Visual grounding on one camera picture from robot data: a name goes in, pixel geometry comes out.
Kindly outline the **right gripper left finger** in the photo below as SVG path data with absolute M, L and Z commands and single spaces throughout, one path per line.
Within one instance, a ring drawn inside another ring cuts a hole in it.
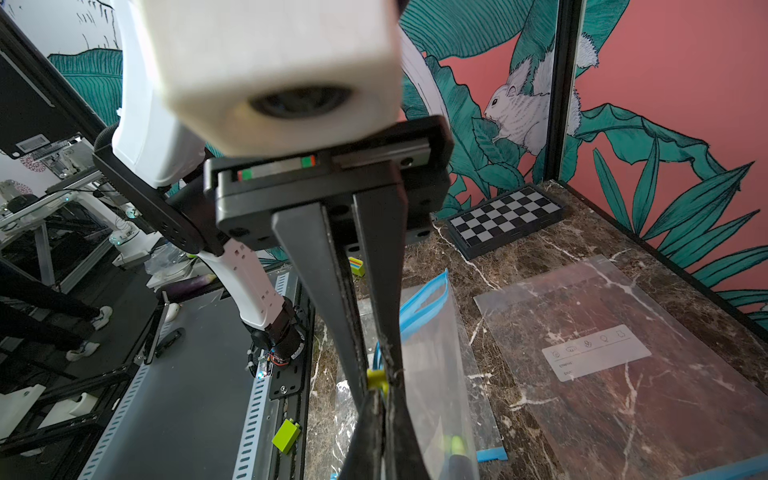
M 340 480 L 375 480 L 381 478 L 384 450 L 383 397 L 379 390 L 366 393 L 349 449 L 345 457 Z

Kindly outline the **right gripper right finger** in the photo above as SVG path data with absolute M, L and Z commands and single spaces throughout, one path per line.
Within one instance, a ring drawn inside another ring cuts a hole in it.
M 405 390 L 388 388 L 384 420 L 384 466 L 386 479 L 430 478 L 408 411 Z

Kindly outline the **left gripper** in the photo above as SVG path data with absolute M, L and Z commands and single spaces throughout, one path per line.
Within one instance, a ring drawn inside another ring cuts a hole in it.
M 221 252 L 230 239 L 254 251 L 280 243 L 329 330 L 357 409 L 367 395 L 367 354 L 343 246 L 355 249 L 359 241 L 388 382 L 404 382 L 405 241 L 426 239 L 430 215 L 447 195 L 453 141 L 444 116 L 397 123 L 302 155 L 209 158 L 171 199 L 117 158 L 115 133 L 109 127 L 97 137 L 95 166 L 172 244 L 185 252 Z

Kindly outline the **dark purple eggplant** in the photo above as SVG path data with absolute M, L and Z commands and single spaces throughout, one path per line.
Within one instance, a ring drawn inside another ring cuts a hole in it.
M 471 480 L 475 477 L 466 444 L 461 436 L 446 436 L 444 453 L 445 461 L 439 476 L 440 480 Z

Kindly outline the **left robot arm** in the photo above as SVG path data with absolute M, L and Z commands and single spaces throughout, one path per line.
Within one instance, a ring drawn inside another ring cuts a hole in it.
M 256 344 L 305 345 L 255 253 L 281 247 L 369 390 L 347 254 L 369 271 L 387 406 L 406 404 L 405 248 L 448 192 L 447 120 L 401 121 L 403 1 L 117 1 L 122 106 L 95 161 L 150 225 L 200 255 Z

